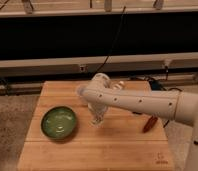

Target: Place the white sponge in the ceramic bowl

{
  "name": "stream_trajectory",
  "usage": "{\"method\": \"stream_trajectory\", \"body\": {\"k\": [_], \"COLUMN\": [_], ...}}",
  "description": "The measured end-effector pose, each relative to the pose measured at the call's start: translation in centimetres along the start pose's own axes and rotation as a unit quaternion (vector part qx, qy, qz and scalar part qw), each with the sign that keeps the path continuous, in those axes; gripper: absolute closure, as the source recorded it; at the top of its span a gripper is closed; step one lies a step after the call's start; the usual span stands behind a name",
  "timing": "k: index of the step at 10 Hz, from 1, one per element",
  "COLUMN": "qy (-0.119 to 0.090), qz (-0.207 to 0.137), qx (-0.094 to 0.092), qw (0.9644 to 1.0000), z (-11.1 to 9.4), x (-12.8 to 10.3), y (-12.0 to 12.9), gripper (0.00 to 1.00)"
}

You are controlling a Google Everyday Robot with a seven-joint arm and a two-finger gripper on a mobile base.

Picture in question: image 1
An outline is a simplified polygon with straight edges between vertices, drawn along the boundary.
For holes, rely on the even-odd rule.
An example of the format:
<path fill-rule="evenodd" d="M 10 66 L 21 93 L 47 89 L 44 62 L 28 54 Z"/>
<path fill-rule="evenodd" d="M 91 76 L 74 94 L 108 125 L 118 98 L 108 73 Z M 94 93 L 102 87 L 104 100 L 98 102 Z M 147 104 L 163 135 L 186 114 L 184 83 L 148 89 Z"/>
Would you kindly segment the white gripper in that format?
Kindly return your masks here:
<path fill-rule="evenodd" d="M 103 121 L 104 114 L 107 112 L 108 107 L 103 104 L 98 103 L 89 103 L 88 109 L 91 112 L 93 119 L 92 124 L 98 125 Z"/>

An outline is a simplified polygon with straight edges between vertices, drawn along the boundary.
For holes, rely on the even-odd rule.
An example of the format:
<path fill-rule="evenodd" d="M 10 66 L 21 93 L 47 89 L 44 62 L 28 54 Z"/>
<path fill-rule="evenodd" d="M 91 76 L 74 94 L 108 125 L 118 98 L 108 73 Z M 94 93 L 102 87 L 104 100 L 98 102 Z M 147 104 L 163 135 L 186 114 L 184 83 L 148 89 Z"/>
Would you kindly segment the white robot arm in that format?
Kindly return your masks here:
<path fill-rule="evenodd" d="M 97 73 L 88 84 L 77 88 L 99 124 L 108 107 L 144 113 L 191 126 L 191 143 L 184 171 L 198 171 L 198 93 L 179 91 L 125 90 L 110 87 L 111 80 L 104 73 Z"/>

